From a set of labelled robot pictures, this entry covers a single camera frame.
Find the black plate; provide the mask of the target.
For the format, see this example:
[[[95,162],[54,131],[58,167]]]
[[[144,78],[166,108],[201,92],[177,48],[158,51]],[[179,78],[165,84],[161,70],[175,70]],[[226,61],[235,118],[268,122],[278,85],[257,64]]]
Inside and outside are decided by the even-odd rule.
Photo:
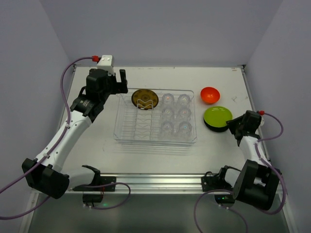
[[[204,119],[205,126],[213,132],[223,133],[228,130],[228,125],[225,121]]]

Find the lime green plate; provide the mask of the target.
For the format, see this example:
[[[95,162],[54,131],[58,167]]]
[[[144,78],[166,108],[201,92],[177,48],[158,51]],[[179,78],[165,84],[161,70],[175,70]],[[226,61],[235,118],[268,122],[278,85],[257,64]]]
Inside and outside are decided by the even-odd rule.
[[[226,122],[233,119],[231,111],[222,106],[213,106],[206,109],[203,115],[204,122],[214,128],[224,128]]]

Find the orange plastic bowl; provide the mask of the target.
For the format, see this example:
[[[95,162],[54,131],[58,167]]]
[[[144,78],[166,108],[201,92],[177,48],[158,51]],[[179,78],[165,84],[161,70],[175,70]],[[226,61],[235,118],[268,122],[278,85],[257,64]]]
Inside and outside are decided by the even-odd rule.
[[[201,100],[206,104],[215,104],[221,98],[220,92],[214,87],[204,87],[200,92]]]

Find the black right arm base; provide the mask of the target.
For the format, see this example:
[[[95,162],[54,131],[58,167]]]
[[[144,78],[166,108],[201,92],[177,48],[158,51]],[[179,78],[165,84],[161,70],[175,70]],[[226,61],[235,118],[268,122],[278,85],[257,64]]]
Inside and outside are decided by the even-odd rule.
[[[217,174],[213,174],[208,171],[203,177],[201,177],[202,191],[207,192],[216,189],[225,189],[232,191],[233,187],[225,180],[226,170],[221,168]],[[235,203],[233,196],[231,194],[215,194],[215,201],[223,206],[231,207]]]

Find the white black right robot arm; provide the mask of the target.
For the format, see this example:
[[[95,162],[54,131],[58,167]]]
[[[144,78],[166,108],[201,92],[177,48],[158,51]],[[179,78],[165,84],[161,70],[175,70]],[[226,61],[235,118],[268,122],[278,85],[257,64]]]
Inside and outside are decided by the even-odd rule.
[[[268,211],[280,182],[280,172],[262,154],[260,142],[263,139],[256,131],[263,115],[263,111],[247,110],[242,116],[226,122],[243,153],[245,164],[241,170],[224,166],[218,180],[233,189],[233,199]]]

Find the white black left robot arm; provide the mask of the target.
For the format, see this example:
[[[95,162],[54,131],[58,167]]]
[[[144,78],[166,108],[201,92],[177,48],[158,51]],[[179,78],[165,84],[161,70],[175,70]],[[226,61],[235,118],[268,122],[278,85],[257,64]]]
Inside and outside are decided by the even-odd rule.
[[[70,188],[99,190],[104,183],[101,172],[83,165],[73,172],[63,173],[63,165],[87,128],[104,110],[110,95],[128,93],[126,71],[120,70],[120,82],[106,70],[93,68],[86,77],[86,85],[79,92],[68,111],[68,117],[50,143],[34,159],[25,159],[22,170],[29,187],[58,199]]]

